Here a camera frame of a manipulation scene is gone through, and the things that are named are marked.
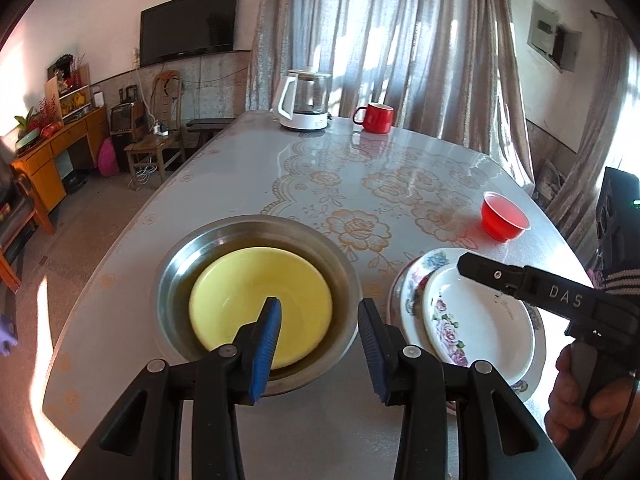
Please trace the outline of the person's right hand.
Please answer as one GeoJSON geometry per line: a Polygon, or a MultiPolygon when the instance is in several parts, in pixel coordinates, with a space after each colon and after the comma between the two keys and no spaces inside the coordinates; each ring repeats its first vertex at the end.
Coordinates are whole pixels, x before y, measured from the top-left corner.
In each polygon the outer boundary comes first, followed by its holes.
{"type": "MultiPolygon", "coordinates": [[[[571,366],[572,352],[570,346],[566,346],[555,363],[559,374],[549,396],[549,411],[544,416],[547,434],[558,448],[564,446],[570,433],[579,429],[587,418],[585,411],[578,405],[580,389],[570,372],[571,366]]],[[[614,422],[612,434],[608,437],[608,443],[612,443],[623,422],[632,394],[634,400],[617,441],[616,450],[625,446],[639,427],[639,391],[634,386],[634,381],[631,378],[616,379],[597,393],[590,404],[590,413],[595,419],[614,422]]]]}

